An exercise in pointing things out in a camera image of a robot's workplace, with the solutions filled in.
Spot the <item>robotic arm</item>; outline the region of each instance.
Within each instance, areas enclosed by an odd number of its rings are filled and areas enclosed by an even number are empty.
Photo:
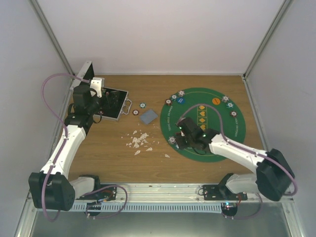
[[[68,130],[67,136],[65,131],[63,131],[46,165],[39,173],[32,173],[29,177],[30,191],[36,208],[42,208],[41,192],[44,179],[51,166],[53,166],[53,169],[45,187],[47,209],[68,211],[73,206],[75,199],[93,191],[95,186],[99,188],[100,181],[97,176],[82,176],[69,182],[68,174],[78,147],[94,123],[93,115],[101,109],[103,87],[104,78],[93,78],[90,85],[81,83],[74,88],[74,113],[71,113],[70,107],[68,116],[65,119],[65,125]]]
[[[226,175],[219,184],[219,191],[224,199],[227,199],[231,193],[260,192],[270,200],[279,201],[291,184],[291,179],[280,169],[280,166],[294,178],[293,171],[284,156],[276,149],[270,152],[257,150],[231,141],[219,131],[210,128],[203,131],[191,118],[182,119],[177,126],[181,130],[181,133],[176,135],[179,149],[192,147],[206,153],[221,155],[252,171],[253,174]]]

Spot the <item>brown wood surface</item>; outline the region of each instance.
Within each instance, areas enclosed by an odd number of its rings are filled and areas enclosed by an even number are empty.
[[[238,76],[102,76],[106,87],[129,91],[133,101],[131,111],[142,114],[153,109],[160,115],[166,98],[181,89],[207,87],[228,95],[241,109],[246,121],[245,144],[261,149],[262,144],[255,124],[244,84]],[[145,109],[139,104],[145,102]],[[149,134],[148,147],[138,149],[126,144],[135,134]],[[94,124],[78,149],[72,163],[69,178],[82,174],[99,175],[102,182],[162,182],[162,183],[213,183],[227,173],[244,174],[250,171],[226,159],[220,162],[198,162],[185,158],[165,141],[159,118],[144,125],[139,116],[122,115],[119,122],[103,120]]]

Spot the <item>metal grate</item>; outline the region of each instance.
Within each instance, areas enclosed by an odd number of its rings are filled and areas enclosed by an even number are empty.
[[[122,203],[103,203],[97,212],[116,212]],[[86,203],[75,203],[70,211],[85,211]],[[123,212],[195,212],[221,213],[221,205],[217,203],[128,203]]]

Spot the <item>white wall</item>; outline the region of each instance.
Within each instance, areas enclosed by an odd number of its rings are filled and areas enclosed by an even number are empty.
[[[283,0],[39,0],[73,70],[242,74]]]
[[[16,230],[28,177],[48,159],[56,119],[43,105],[40,87],[56,72],[66,72],[26,0],[0,3],[0,236]],[[60,111],[66,79],[48,84],[47,100]]]
[[[299,185],[294,200],[307,236],[316,216],[316,3],[295,0],[249,76],[268,142]]]

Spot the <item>gray square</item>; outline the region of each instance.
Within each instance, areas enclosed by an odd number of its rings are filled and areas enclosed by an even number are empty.
[[[150,109],[144,112],[139,118],[144,124],[149,124],[154,119],[158,118],[158,115],[152,109]]]

